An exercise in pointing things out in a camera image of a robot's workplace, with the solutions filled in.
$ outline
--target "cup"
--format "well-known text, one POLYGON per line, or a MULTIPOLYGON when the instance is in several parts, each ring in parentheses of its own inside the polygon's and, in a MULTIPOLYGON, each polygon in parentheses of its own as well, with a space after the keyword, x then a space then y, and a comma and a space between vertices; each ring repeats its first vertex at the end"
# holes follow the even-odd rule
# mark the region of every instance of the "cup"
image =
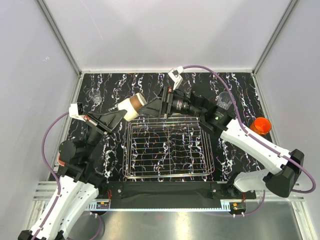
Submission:
POLYGON ((102 102, 102 97, 99 89, 92 89, 89 92, 89 97, 94 102, 95 105, 98 105, 102 102))
POLYGON ((271 122, 264 117, 257 117, 250 126, 250 129, 260 136, 269 133, 271 128, 271 122))

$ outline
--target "gray wall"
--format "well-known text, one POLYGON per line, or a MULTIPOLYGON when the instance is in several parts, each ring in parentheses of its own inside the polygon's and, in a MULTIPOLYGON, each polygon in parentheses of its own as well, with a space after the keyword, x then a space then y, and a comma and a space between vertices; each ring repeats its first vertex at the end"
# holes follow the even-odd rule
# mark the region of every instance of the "gray wall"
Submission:
POLYGON ((251 70, 290 0, 45 0, 82 70, 251 70))
MULTIPOLYGON (((304 152, 320 183, 320 1, 301 0, 257 74, 281 146, 304 152)), ((311 187, 302 175, 304 189, 311 187)), ((305 199, 320 237, 320 186, 305 199)))
MULTIPOLYGON (((43 135, 67 111, 77 77, 34 0, 0 1, 0 53, 0 239, 14 240, 48 175, 43 135)), ((60 129, 48 136, 50 161, 60 129)))

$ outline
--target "metal frame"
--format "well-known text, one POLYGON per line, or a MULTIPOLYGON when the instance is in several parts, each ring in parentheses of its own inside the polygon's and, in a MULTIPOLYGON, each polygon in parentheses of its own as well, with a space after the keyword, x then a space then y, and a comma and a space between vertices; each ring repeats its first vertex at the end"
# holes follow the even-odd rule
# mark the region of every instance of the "metal frame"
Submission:
POLYGON ((268 41, 265 49, 263 50, 262 55, 260 56, 257 64, 255 65, 255 67, 252 70, 254 74, 258 73, 258 71, 261 68, 262 64, 264 63, 266 57, 268 56, 268 53, 270 52, 271 48, 275 44, 279 34, 283 30, 284 26, 286 25, 286 22, 288 21, 289 17, 291 16, 293 11, 295 10, 295 8, 296 8, 296 6, 297 6, 299 1, 300 0, 291 0, 289 2, 289 4, 286 7, 282 17, 280 18, 279 23, 277 24, 273 34, 271 35, 270 40, 268 41))
MULTIPOLYGON (((252 69, 211 69, 217 73, 252 73, 252 69)), ((150 73, 168 73, 171 68, 159 69, 123 69, 123 70, 83 70, 82 74, 150 74, 150 73)), ((207 70, 199 68, 188 68, 183 70, 184 73, 209 73, 207 70)))
POLYGON ((166 118, 155 118, 155 117, 148 117, 148 118, 138 118, 130 123, 126 123, 125 125, 125 139, 124 142, 126 142, 126 150, 125 154, 123 155, 123 175, 128 178, 128 179, 143 179, 143 178, 174 178, 174 177, 195 177, 195 176, 207 176, 211 173, 213 173, 215 167, 213 163, 213 153, 212 153, 212 146, 210 144, 210 137, 205 133, 199 126, 199 121, 197 117, 190 117, 190 116, 183 116, 180 114, 174 114, 172 115, 173 117, 170 119, 166 118), (169 131, 169 127, 172 125, 179 126, 181 128, 175 129, 175 130, 182 130, 183 127, 186 126, 186 123, 189 123, 188 125, 188 134, 185 135, 186 137, 188 136, 189 141, 190 138, 198 138, 199 137, 199 144, 201 144, 201 151, 193 151, 192 147, 189 148, 190 150, 190 155, 188 158, 187 156, 185 157, 180 157, 180 156, 172 156, 173 151, 170 151, 170 146, 173 142, 170 139, 170 136, 174 128, 171 128, 169 131), (190 130, 189 127, 194 128, 194 132, 199 132, 198 134, 191 135, 189 134, 190 130), (143 129, 154 129, 154 128, 160 128, 162 129, 161 131, 153 132, 153 131, 143 131, 143 129), (157 135, 156 137, 150 137, 150 134, 155 134, 157 135), (134 148, 133 146, 137 145, 145 145, 146 142, 135 142, 135 139, 148 139, 147 144, 157 144, 157 146, 167 144, 168 146, 168 152, 163 152, 163 153, 158 153, 160 155, 164 155, 164 158, 158 158, 158 163, 159 161, 162 161, 162 164, 158 166, 162 166, 163 169, 158 171, 147 171, 145 167, 148 167, 150 169, 153 168, 153 165, 144 165, 143 161, 151 161, 151 159, 143 159, 143 155, 152 155, 153 153, 146 153, 145 147, 141 148, 134 148), (199 154, 199 157, 192 157, 192 154, 199 154), (177 162, 173 161, 174 158, 181 158, 182 159, 187 159, 190 160, 188 162, 177 162), (193 159, 202 159, 200 162, 201 163, 193 163, 193 159), (188 169, 176 169, 177 171, 181 171, 181 173, 173 173, 174 172, 174 167, 176 165, 189 165, 192 168, 188 169), (195 165, 200 165, 199 169, 194 169, 195 165), (136 171, 134 170, 135 168, 137 169, 145 169, 146 171, 136 171))
POLYGON ((59 45, 61 46, 66 58, 68 59, 71 67, 73 68, 74 72, 77 76, 80 76, 81 69, 79 68, 75 58, 72 56, 72 53, 70 49, 68 48, 68 45, 66 44, 66 41, 64 40, 47 4, 45 3, 45 0, 35 0, 38 4, 41 12, 43 13, 43 16, 45 17, 47 23, 49 24, 54 36, 56 37, 59 45))

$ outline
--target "metal wire rack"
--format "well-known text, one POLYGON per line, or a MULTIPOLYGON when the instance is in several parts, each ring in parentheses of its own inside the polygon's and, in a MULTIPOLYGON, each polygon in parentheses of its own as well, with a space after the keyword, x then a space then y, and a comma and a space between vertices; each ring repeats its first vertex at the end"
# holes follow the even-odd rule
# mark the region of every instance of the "metal wire rack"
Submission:
POLYGON ((215 169, 210 137, 196 117, 140 116, 126 123, 123 148, 128 179, 206 176, 215 169))

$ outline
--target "black marble surface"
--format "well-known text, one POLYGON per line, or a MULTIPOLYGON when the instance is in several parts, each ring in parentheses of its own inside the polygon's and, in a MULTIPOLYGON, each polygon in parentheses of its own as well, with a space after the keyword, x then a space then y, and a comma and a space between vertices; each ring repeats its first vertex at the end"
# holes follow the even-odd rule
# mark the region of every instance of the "black marble surface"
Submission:
MULTIPOLYGON (((257 117, 263 117, 260 100, 250 73, 219 73, 233 93, 241 120, 246 126, 257 117)), ((202 82, 213 97, 224 91, 223 85, 210 73, 183 73, 180 90, 190 94, 192 86, 202 82)), ((152 100, 163 86, 173 86, 166 73, 86 73, 78 95, 78 102, 83 104, 85 113, 107 113, 116 110, 117 104, 125 98, 141 93, 147 101, 152 100), (99 89, 102 103, 95 105, 89 98, 91 89, 99 89)), ((109 181, 135 181, 123 176, 124 132, 126 121, 123 120, 117 131, 105 136, 92 153, 96 170, 102 172, 109 181)), ((73 119, 68 132, 68 139, 81 139, 87 132, 87 125, 73 119)), ((137 181, 226 181, 233 172, 252 172, 263 169, 257 160, 238 147, 220 140, 213 151, 214 172, 206 177, 147 178, 137 181)))

